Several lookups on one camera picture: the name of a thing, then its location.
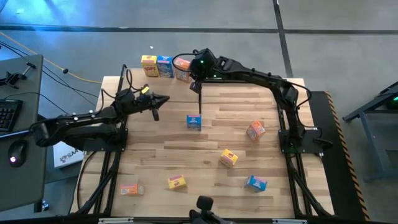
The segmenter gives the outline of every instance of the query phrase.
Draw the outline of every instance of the wood plank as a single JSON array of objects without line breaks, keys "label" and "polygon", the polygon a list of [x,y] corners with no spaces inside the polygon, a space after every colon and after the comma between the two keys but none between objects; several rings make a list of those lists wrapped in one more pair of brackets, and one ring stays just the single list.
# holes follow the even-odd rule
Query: wood plank
[{"label": "wood plank", "polygon": [[[155,93],[170,95],[170,101],[159,110],[160,121],[153,121],[150,111],[129,117],[129,137],[119,166],[112,216],[187,217],[189,210],[195,209],[199,195],[212,196],[213,211],[221,217],[294,216],[285,157],[280,153],[277,137],[279,119],[271,91],[252,84],[203,84],[202,131],[189,131],[186,115],[198,113],[198,96],[189,90],[189,84],[176,79],[148,78],[141,69],[131,71],[134,87],[148,83]],[[115,94],[118,81],[119,77],[104,77],[102,88]],[[304,85],[301,78],[289,81]],[[304,89],[297,89],[298,102],[301,102],[307,96]],[[104,97],[105,106],[112,101]],[[308,103],[301,106],[299,116],[303,123],[312,125]],[[266,129],[259,142],[252,142],[245,133],[255,119]],[[232,169],[218,162],[224,149],[239,156]],[[77,189],[82,202],[98,185],[103,155],[98,152],[86,167],[81,187]],[[325,209],[333,213],[321,161],[314,155],[302,157],[308,187]],[[167,179],[180,174],[185,176],[188,187],[169,190]],[[249,175],[267,180],[267,190],[255,193],[244,189]],[[137,180],[145,186],[144,196],[120,195],[120,184],[134,184]],[[104,191],[102,209],[108,189],[109,185]],[[304,211],[300,190],[298,197]],[[75,210],[76,200],[71,211]]]}]

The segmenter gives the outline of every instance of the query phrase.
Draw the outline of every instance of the toy box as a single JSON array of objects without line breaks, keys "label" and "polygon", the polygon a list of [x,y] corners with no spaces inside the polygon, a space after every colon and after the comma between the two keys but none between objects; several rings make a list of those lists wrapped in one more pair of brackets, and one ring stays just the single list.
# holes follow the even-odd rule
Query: toy box
[{"label": "toy box", "polygon": [[200,114],[192,114],[187,115],[187,128],[200,131],[201,130],[201,115]]},{"label": "toy box", "polygon": [[220,156],[220,162],[224,164],[226,167],[232,168],[238,160],[238,156],[233,154],[228,149],[225,149],[222,155]]},{"label": "toy box", "polygon": [[187,186],[184,175],[178,175],[176,177],[169,178],[168,181],[170,190],[176,190]]},{"label": "toy box", "polygon": [[244,183],[244,187],[249,187],[256,192],[262,192],[266,190],[267,187],[267,181],[261,180],[260,178],[256,177],[255,175],[251,175],[246,179],[246,182]]},{"label": "toy box", "polygon": [[144,195],[144,186],[139,184],[130,184],[130,185],[120,185],[120,194],[121,195]]},{"label": "toy box", "polygon": [[159,71],[156,66],[156,56],[153,55],[143,55],[141,57],[141,65],[144,69],[145,74],[148,77],[158,77]]},{"label": "toy box", "polygon": [[172,60],[173,57],[161,55],[157,56],[156,65],[160,77],[174,78]]},{"label": "toy box", "polygon": [[258,141],[266,133],[266,130],[262,127],[260,121],[251,123],[246,131],[246,134],[253,140]]},{"label": "toy box", "polygon": [[[182,58],[176,58],[174,60],[174,65],[177,68],[182,69],[182,70],[188,70],[189,69],[189,64],[190,64],[189,61],[184,60]],[[176,79],[178,79],[178,80],[184,81],[186,83],[190,83],[191,82],[191,77],[189,76],[189,72],[183,72],[183,71],[180,71],[180,70],[175,68],[174,69],[174,74],[175,74]]]}]

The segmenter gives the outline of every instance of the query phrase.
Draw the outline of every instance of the desk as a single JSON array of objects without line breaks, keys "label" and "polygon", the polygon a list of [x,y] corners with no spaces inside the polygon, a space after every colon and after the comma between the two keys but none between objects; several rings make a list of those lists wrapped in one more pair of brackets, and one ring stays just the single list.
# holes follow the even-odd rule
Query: desk
[{"label": "desk", "polygon": [[[36,69],[30,69],[26,73],[26,80],[17,82],[18,90],[9,86],[0,86],[0,98],[11,94],[40,92],[42,55],[0,61],[0,77],[5,77],[6,71],[22,73],[27,68],[26,60],[36,65]],[[26,94],[13,96],[10,99],[24,101],[13,131],[26,130],[37,119],[39,96]],[[46,148],[36,146],[32,136],[25,137],[29,142],[26,162],[21,167],[11,167],[8,162],[8,149],[15,140],[20,138],[21,136],[15,136],[0,139],[0,180],[2,181],[0,211],[41,202],[43,198]]]},{"label": "desk", "polygon": [[[213,212],[221,217],[294,216],[285,157],[279,149],[276,103],[268,89],[252,84],[203,84],[202,131],[188,131],[186,115],[198,113],[198,95],[189,90],[189,84],[176,79],[148,78],[141,69],[131,72],[136,88],[148,83],[153,92],[170,95],[170,100],[160,108],[158,122],[149,111],[129,116],[129,137],[120,161],[112,216],[188,217],[188,211],[196,209],[199,195],[212,197]],[[289,81],[304,84],[300,78]],[[118,82],[119,77],[104,77],[102,88],[115,94]],[[304,90],[298,90],[298,101],[303,101],[307,96]],[[109,105],[112,99],[106,96],[104,102]],[[304,124],[312,125],[308,103],[302,106],[300,118]],[[266,129],[259,143],[246,136],[246,128],[255,119],[261,120]],[[232,169],[218,162],[226,148],[239,156]],[[98,185],[103,157],[103,152],[97,153],[86,167],[77,189],[82,202]],[[320,159],[309,154],[302,157],[309,189],[333,213]],[[179,174],[185,176],[188,187],[169,190],[167,179]],[[243,189],[249,175],[267,180],[266,191],[254,193]],[[145,186],[144,196],[120,195],[119,185],[134,183],[136,179]],[[107,192],[105,189],[101,211]],[[302,194],[298,194],[304,211]],[[76,210],[74,200],[71,212]]]}]

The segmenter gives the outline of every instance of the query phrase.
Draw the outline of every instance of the computer mouse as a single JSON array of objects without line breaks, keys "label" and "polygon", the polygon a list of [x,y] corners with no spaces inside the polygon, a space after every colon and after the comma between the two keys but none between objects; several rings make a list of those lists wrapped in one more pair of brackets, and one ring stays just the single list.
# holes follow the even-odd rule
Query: computer mouse
[{"label": "computer mouse", "polygon": [[20,167],[25,163],[27,141],[20,139],[14,141],[8,149],[8,161],[12,167]]}]

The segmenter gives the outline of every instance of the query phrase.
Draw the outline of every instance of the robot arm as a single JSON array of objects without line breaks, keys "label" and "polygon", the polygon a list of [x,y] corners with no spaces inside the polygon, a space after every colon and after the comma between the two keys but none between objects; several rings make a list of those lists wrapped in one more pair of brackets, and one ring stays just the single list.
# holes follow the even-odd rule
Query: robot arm
[{"label": "robot arm", "polygon": [[116,125],[129,115],[152,110],[155,121],[159,120],[157,110],[169,100],[169,96],[157,95],[144,85],[135,97],[131,89],[116,93],[111,106],[87,114],[61,115],[33,124],[30,130],[35,143],[46,147],[63,141],[77,149],[83,149],[86,140],[101,139],[105,142],[118,142],[121,135]]},{"label": "robot arm", "polygon": [[289,123],[288,139],[294,147],[302,146],[302,135],[304,126],[299,122],[297,113],[297,98],[299,92],[291,82],[283,78],[262,73],[254,68],[249,69],[241,63],[226,57],[216,58],[209,49],[194,51],[195,58],[191,61],[189,72],[195,80],[191,89],[197,93],[201,91],[201,84],[206,78],[212,78],[214,74],[227,80],[243,80],[248,83],[257,84],[270,89],[276,103],[285,110]]}]

